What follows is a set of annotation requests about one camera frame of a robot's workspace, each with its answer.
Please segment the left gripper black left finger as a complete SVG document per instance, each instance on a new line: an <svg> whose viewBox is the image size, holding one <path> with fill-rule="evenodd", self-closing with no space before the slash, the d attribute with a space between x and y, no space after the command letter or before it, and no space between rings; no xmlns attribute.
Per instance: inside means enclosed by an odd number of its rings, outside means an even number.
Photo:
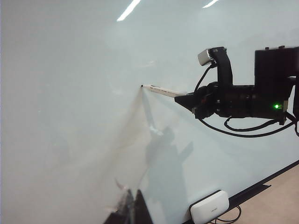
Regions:
<svg viewBox="0 0 299 224"><path fill-rule="evenodd" d="M130 189L125 190L116 208L108 215L104 224L134 224L134 197Z"/></svg>

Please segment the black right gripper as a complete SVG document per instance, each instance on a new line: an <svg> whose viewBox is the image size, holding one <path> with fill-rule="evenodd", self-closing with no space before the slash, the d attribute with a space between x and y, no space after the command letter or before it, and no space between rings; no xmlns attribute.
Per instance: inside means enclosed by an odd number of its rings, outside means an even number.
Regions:
<svg viewBox="0 0 299 224"><path fill-rule="evenodd" d="M253 85L222 88L217 82L212 82L196 92L176 96L174 100L191 111L197 119L205 119L213 114L224 118L246 118L253 116L253 93Z"/></svg>

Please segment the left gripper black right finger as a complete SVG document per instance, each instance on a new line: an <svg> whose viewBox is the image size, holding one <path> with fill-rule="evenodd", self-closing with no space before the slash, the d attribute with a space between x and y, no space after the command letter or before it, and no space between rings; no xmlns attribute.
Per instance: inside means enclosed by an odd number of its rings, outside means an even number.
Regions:
<svg viewBox="0 0 299 224"><path fill-rule="evenodd" d="M140 189L137 190L136 194L136 223L152 224L150 213Z"/></svg>

